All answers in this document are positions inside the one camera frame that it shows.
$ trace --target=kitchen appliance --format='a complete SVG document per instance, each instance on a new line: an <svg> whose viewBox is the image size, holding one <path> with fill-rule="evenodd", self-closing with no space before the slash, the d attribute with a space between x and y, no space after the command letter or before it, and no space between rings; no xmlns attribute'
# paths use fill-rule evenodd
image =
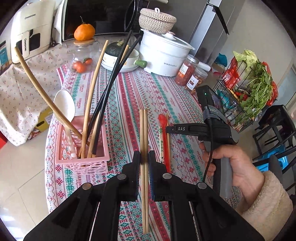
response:
<svg viewBox="0 0 296 241"><path fill-rule="evenodd" d="M31 58L48 49L50 44L54 0L28 3L14 16L11 28L11 59L19 63L14 51L17 46L24 59Z"/></svg>
<svg viewBox="0 0 296 241"><path fill-rule="evenodd" d="M65 0L62 16L62 40L74 38L81 18L90 23L95 34L140 32L139 16L148 0Z"/></svg>
<svg viewBox="0 0 296 241"><path fill-rule="evenodd" d="M174 37L174 33L144 32L140 46L140 59L147 61L145 71L163 76L176 76L190 50L194 48Z"/></svg>

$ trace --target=white pot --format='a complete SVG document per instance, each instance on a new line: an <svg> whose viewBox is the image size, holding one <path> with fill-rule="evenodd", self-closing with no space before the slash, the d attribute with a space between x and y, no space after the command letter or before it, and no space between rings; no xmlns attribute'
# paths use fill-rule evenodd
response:
<svg viewBox="0 0 296 241"><path fill-rule="evenodd" d="M176 76L191 49L194 48L174 33L156 34L144 31L140 46L140 59L147 61L145 71L163 76Z"/></svg>

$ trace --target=glass jar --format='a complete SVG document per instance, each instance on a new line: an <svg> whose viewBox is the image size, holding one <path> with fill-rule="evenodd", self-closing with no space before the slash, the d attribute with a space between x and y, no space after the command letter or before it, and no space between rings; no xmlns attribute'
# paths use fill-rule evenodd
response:
<svg viewBox="0 0 296 241"><path fill-rule="evenodd" d="M186 84L185 89L189 90L191 94L195 93L195 88L200 85L207 78L207 72L196 67L194 73Z"/></svg>
<svg viewBox="0 0 296 241"><path fill-rule="evenodd" d="M71 71L80 74L94 71L98 55L100 54L100 45L96 45L99 49L95 49L93 46L94 39L87 41L75 40L73 43L75 51L73 52L74 57L71 63Z"/></svg>
<svg viewBox="0 0 296 241"><path fill-rule="evenodd" d="M198 62L199 60L191 54L186 57L177 76L175 77L175 82L177 85L185 86L187 84L190 77L194 73Z"/></svg>

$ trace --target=black cable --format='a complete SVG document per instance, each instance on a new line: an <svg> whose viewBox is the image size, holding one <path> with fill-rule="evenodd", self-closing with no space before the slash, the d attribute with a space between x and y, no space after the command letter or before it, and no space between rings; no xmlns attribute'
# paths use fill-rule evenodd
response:
<svg viewBox="0 0 296 241"><path fill-rule="evenodd" d="M139 43L139 41L141 40L141 38L142 38L142 36L139 36L136 39L136 41L132 44L132 46L130 47L130 49L127 51L126 55L124 56L123 60L120 63L119 71L123 67L124 63L126 62L126 60L128 59L128 57L130 56L130 54L132 53L132 51L134 50L134 48L136 47L136 45ZM99 100L99 102L98 102L98 104L96 106L96 109L94 110L94 113L93 113L93 115L91 117L91 121L90 121L89 126L88 126L88 129L87 129L87 139L89 138L89 135L91 133L91 130L92 130L92 128L94 126L94 123L96 121L96 118L97 118L97 116L99 114L99 110L102 108L103 99L104 99L104 96L106 94L106 91L107 91L107 88L105 88L105 90L104 90L104 92L103 92L103 94L102 94L102 96L101 96L101 98L100 98L100 100Z"/></svg>
<svg viewBox="0 0 296 241"><path fill-rule="evenodd" d="M106 108L106 105L107 105L109 94L110 94L110 91L111 91L113 82L114 82L116 76L118 75L118 72L120 71L120 69L119 69L120 61L121 61L122 55L123 55L123 53L125 51L125 48L126 48L126 46L128 44L128 41L129 41L129 39L131 37L132 32L133 31L130 30L130 32L128 33L128 36L127 36L125 42L122 45L121 52L120 52L119 56L117 57L117 60L116 60L115 65L113 67L112 74L111 74L110 79L109 79L109 82L108 82L108 85L106 87L106 93L104 95L103 104L102 104L102 107L100 109L100 114L99 114L99 120L98 120L98 126L97 126L97 133L96 133L95 141L94 141L93 154L96 154L97 143L98 143L100 132L101 132L101 127L102 127L102 123L103 123L103 118L104 118L104 114L105 114L105 108Z"/></svg>
<svg viewBox="0 0 296 241"><path fill-rule="evenodd" d="M294 182L291 186L289 186L287 189L286 189L286 192L289 191L292 187L294 187L296 184L296 182Z"/></svg>
<svg viewBox="0 0 296 241"><path fill-rule="evenodd" d="M210 148L210 156L209 156L209 161L207 163L207 166L205 168L205 173L204 173L204 176L202 178L202 181L205 182L205 179L207 177L207 171L209 169L209 166L210 166L210 163L212 161L212 156L213 156L213 145L214 145L214 136L213 136L213 128L212 128L212 120L210 118L206 119L207 121L207 124L209 126L209 129L210 129L210 140L211 140L211 148Z"/></svg>
<svg viewBox="0 0 296 241"><path fill-rule="evenodd" d="M296 157L293 158L293 160L282 170L282 173L284 174L286 171L288 171L292 166L294 166L296 163Z"/></svg>

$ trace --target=fleece sleeve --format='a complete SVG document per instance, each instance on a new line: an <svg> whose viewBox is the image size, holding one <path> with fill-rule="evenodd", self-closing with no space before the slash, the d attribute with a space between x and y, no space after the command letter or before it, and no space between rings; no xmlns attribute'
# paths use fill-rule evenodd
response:
<svg viewBox="0 0 296 241"><path fill-rule="evenodd" d="M273 240L288 220L293 204L276 176L263 173L264 185L253 205L241 216L251 224L266 241Z"/></svg>

